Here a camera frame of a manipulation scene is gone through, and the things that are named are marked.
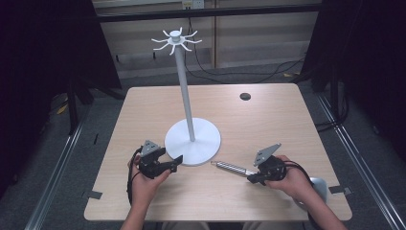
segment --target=person's left hand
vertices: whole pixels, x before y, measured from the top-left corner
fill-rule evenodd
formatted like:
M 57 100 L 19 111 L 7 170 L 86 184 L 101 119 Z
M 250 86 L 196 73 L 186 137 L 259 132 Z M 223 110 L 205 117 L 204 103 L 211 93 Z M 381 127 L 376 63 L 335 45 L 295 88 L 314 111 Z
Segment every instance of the person's left hand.
M 142 207 L 147 207 L 155 197 L 159 185 L 170 175 L 170 170 L 166 170 L 154 179 L 150 179 L 144 176 L 138 169 L 137 166 L 140 164 L 140 159 L 140 155 L 136 155 L 132 166 L 130 166 L 131 161 L 128 162 L 128 167 L 132 167 L 131 177 L 137 173 L 132 181 L 132 206 L 141 205 Z

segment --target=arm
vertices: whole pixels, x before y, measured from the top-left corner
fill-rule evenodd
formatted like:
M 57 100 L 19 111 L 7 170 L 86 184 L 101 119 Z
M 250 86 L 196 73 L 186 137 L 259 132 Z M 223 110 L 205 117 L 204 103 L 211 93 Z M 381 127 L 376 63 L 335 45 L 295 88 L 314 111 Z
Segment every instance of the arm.
M 140 156 L 137 155 L 132 166 L 132 175 L 139 172 L 137 165 L 140 162 Z M 139 173 L 132 181 L 132 205 L 128 215 L 122 225 L 122 230 L 141 230 L 143 229 L 144 219 L 150 202 L 155 197 L 156 191 L 162 182 L 170 175 L 170 170 L 166 170 L 155 179 L 150 179 Z
M 286 156 L 278 156 L 278 158 L 283 161 L 289 160 Z M 265 183 L 271 189 L 282 190 L 287 195 L 300 200 L 323 229 L 347 229 L 311 187 L 300 170 L 288 168 L 285 179 L 281 181 L 266 180 Z

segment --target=black circle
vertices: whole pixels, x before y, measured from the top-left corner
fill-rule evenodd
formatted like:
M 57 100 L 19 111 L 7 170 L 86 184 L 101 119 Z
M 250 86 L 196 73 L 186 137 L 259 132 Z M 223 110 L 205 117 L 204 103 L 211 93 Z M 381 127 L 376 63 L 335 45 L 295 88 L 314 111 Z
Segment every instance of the black circle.
M 242 100 L 244 100 L 244 101 L 248 101 L 248 100 L 251 99 L 251 94 L 249 94 L 249 93 L 241 93 L 241 94 L 239 95 L 239 97 L 240 97 Z

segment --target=table top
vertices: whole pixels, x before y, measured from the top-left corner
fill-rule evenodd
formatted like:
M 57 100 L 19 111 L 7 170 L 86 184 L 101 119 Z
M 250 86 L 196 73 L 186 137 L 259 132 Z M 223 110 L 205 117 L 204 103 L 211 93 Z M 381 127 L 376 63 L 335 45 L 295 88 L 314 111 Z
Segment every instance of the table top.
M 286 155 L 329 187 L 339 185 L 326 151 L 296 84 L 190 85 L 193 118 L 212 122 L 221 135 L 213 160 L 257 171 L 257 151 L 277 143 Z M 241 93 L 249 93 L 244 101 Z M 145 140 L 164 146 L 172 125 L 185 119 L 180 86 L 128 90 L 84 216 L 89 220 L 123 220 L 130 205 L 126 194 L 127 162 Z M 161 162 L 170 161 L 167 155 Z M 327 205 L 341 220 L 351 218 L 343 194 L 328 192 Z M 210 164 L 179 166 L 159 188 L 146 220 L 290 221 L 307 213 L 284 192 L 251 184 L 245 177 Z

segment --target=white stand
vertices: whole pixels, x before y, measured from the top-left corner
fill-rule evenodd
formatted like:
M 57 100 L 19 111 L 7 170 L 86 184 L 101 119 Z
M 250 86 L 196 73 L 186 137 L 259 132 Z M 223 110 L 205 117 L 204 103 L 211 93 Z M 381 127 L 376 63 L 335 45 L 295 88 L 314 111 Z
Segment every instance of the white stand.
M 182 50 L 178 45 L 190 51 L 183 43 L 185 41 L 191 43 L 200 42 L 201 40 L 189 41 L 185 38 L 193 36 L 196 33 L 197 32 L 192 35 L 181 36 L 181 28 L 180 31 L 170 32 L 170 35 L 164 31 L 164 34 L 169 37 L 166 40 L 159 41 L 152 39 L 155 42 L 167 42 L 163 47 L 154 50 L 162 50 L 166 46 L 172 45 L 173 47 L 170 54 L 175 53 L 186 119 L 176 123 L 169 129 L 165 138 L 165 148 L 172 159 L 183 155 L 182 164 L 187 166 L 197 166 L 208 162 L 218 152 L 221 143 L 220 132 L 214 124 L 201 118 L 192 118 L 185 65 Z

